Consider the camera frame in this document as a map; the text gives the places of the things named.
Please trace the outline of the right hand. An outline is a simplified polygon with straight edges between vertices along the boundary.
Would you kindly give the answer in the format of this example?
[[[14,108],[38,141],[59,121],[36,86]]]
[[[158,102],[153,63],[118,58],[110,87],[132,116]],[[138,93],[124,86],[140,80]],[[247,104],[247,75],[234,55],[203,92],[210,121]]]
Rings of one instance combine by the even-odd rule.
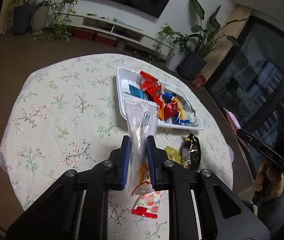
[[[279,198],[284,192],[284,176],[283,173],[274,171],[270,166],[267,167],[265,160],[260,164],[256,179],[254,180],[253,189],[255,192],[260,192],[263,186],[266,185],[265,180],[271,182],[271,191],[267,199]]]

